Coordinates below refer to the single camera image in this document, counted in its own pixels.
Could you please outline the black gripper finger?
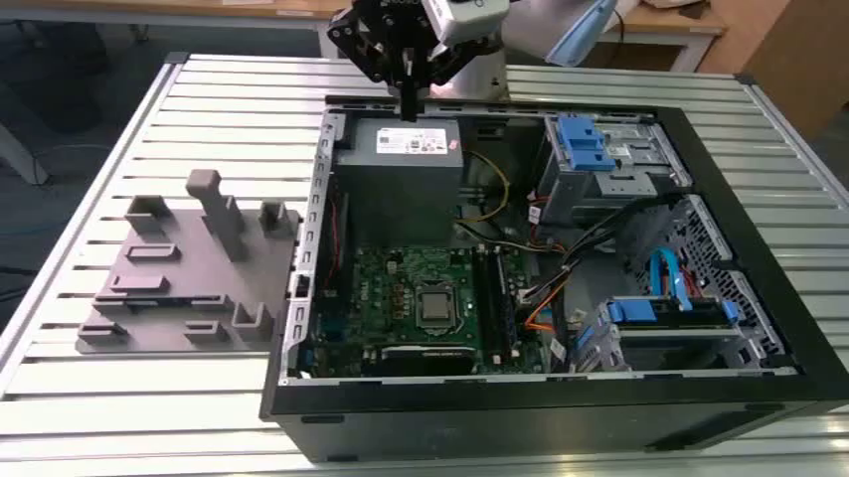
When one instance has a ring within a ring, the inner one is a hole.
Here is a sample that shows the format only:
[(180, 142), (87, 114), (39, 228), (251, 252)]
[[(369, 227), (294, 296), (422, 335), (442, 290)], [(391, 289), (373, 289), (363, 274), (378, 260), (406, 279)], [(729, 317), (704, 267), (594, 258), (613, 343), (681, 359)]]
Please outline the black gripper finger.
[(327, 24), (327, 38), (373, 82), (385, 82), (409, 121), (409, 54), (381, 43), (354, 10), (338, 10)]
[(478, 56), (496, 51), (494, 39), (467, 41), (446, 47), (434, 54), (437, 42), (417, 41), (409, 49), (409, 121), (415, 122), (419, 107), (419, 91), (433, 84), (445, 85), (461, 69)]

